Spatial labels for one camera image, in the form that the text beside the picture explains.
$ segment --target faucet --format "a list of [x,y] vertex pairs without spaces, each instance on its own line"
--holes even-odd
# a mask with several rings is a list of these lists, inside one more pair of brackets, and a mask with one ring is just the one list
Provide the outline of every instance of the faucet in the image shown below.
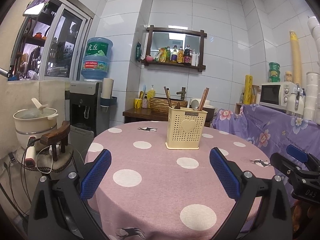
[[181,91],[177,92],[177,95],[181,95],[181,100],[184,100],[184,95],[186,94],[186,88],[182,87]]

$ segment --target purple tablecloth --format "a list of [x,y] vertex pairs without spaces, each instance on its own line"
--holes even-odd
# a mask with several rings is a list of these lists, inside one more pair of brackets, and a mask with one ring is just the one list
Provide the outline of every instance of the purple tablecloth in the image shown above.
[[[103,148],[112,163],[94,197],[103,231],[111,240],[208,240],[233,208],[209,161],[218,147],[230,161],[256,176],[272,178],[265,154],[250,142],[204,127],[199,150],[169,150],[167,122],[133,122],[110,128],[91,144],[86,162]],[[256,198],[249,219],[260,203]]]
[[[221,109],[212,126],[251,142],[260,148],[268,158],[278,152],[304,169],[306,168],[303,164],[287,154],[288,145],[292,144],[317,158],[320,157],[319,125],[268,107],[244,105],[240,114]],[[293,204],[292,186],[287,183],[288,178],[278,170],[276,170],[276,174],[283,177],[289,201]]]

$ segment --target blue gripper pad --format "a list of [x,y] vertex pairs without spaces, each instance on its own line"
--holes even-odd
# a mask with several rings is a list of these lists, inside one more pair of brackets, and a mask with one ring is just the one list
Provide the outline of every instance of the blue gripper pad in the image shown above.
[[227,159],[218,148],[213,148],[210,151],[209,160],[228,197],[237,201],[240,197],[240,183],[227,165]]
[[100,182],[111,165],[111,152],[103,149],[93,161],[92,168],[82,179],[80,185],[80,198],[84,201],[93,197]]
[[297,159],[299,162],[306,163],[308,161],[308,155],[299,150],[292,144],[287,146],[287,154],[291,155],[293,158]]

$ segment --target yellow tube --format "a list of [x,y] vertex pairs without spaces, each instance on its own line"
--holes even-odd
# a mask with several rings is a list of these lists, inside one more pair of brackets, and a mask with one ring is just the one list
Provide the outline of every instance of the yellow tube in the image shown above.
[[299,41],[294,31],[290,31],[290,44],[292,52],[293,83],[302,85],[301,52]]
[[249,105],[251,102],[252,76],[245,75],[243,103]]

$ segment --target white pot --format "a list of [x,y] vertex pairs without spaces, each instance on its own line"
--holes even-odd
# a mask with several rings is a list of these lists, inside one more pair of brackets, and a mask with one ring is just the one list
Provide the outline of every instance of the white pot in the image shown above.
[[[53,108],[22,109],[13,115],[19,143],[25,149],[31,136],[40,138],[42,135],[57,129],[57,110]],[[36,150],[45,145],[36,142]]]

